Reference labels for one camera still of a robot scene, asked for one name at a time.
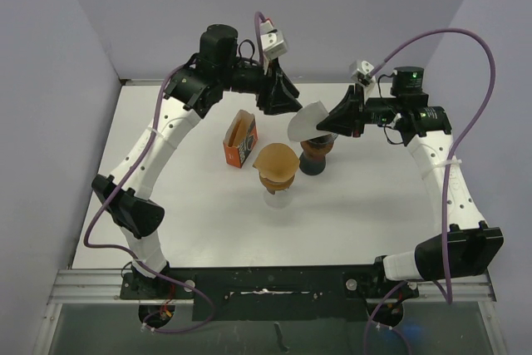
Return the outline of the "white paper coffee filter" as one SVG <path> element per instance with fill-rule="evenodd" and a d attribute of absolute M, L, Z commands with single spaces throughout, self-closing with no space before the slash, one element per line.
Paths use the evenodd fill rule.
<path fill-rule="evenodd" d="M 329 116 L 328 110 L 320 101 L 308 104 L 288 123 L 288 139 L 293 142 L 308 141 L 328 135 L 328 131 L 320 131 L 317 125 Z"/>

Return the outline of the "orange coffee filter box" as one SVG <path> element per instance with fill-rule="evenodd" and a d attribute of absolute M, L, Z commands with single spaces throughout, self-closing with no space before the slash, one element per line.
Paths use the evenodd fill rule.
<path fill-rule="evenodd" d="M 245 110 L 239 110 L 223 140 L 226 163 L 236 168 L 242 168 L 257 141 L 255 115 Z"/>

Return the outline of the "grey swirled glass dripper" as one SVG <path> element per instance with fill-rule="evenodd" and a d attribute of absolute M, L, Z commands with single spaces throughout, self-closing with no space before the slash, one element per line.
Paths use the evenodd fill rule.
<path fill-rule="evenodd" d="M 312 139 L 309 139 L 308 142 L 311 145 L 321 146 L 321 145 L 328 145 L 330 143 L 333 143 L 337 139 L 337 134 L 329 133 L 324 136 L 314 137 Z"/>

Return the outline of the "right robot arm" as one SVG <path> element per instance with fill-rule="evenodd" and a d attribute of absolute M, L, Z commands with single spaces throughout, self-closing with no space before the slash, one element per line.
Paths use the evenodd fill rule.
<path fill-rule="evenodd" d="M 420 171 L 438 234 L 412 251 L 387 255 L 372 272 L 370 285 L 390 295 L 400 280 L 433 281 L 483 274 L 504 237 L 487 225 L 470 195 L 458 158 L 451 155 L 451 123 L 445 110 L 430 106 L 422 89 L 421 67 L 398 67 L 392 73 L 389 97 L 367 97 L 366 89 L 350 85 L 342 100 L 317 124 L 320 131 L 359 137 L 367 125 L 397 131 Z"/>

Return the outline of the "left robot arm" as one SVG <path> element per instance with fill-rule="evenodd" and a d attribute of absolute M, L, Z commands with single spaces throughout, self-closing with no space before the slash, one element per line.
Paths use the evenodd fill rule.
<path fill-rule="evenodd" d="M 150 198 L 161 171 L 180 142 L 222 100 L 227 91 L 255 96 L 267 116 L 301 109 L 299 92 L 279 65 L 288 46 L 283 34 L 262 13 L 255 16 L 259 59 L 238 53 L 238 32 L 224 24 L 207 27 L 199 50 L 176 67 L 159 89 L 152 122 L 124 160 L 109 174 L 97 175 L 92 189 L 126 237 L 124 247 L 141 275 L 140 288 L 152 298 L 166 293 L 168 262 L 160 247 L 165 211 Z"/>

